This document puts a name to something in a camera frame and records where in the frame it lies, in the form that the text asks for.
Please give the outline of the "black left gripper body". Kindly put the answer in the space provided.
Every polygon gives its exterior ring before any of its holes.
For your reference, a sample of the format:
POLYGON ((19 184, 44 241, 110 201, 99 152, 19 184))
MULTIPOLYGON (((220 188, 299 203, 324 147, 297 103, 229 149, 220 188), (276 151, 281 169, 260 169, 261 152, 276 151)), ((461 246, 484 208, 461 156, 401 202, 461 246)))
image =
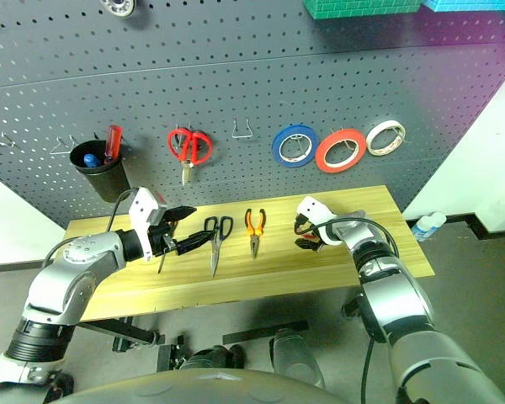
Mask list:
POLYGON ((162 222, 157 226, 149 227, 149 241, 153 257, 159 257, 177 249, 174 232, 179 221, 162 222))

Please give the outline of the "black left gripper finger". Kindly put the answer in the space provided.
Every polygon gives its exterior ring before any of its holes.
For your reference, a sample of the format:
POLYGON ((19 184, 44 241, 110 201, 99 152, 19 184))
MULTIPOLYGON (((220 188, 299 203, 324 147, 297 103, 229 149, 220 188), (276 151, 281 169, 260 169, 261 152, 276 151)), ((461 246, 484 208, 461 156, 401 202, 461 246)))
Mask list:
POLYGON ((213 231, 197 231, 182 241, 176 242, 176 254, 183 255, 203 246, 213 237, 213 231))
POLYGON ((197 208, 192 206, 179 206, 168 209, 164 213, 164 221, 167 223, 179 222, 192 215, 196 210, 197 208))

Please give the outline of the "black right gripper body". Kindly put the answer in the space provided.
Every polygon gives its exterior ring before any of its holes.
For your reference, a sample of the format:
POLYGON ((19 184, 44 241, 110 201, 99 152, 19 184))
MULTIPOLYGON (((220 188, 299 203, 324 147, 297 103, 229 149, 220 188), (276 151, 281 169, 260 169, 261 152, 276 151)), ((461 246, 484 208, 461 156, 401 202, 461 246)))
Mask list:
POLYGON ((315 230, 311 230, 313 224, 303 214, 298 214, 294 221, 294 233, 301 237, 315 237, 315 230))

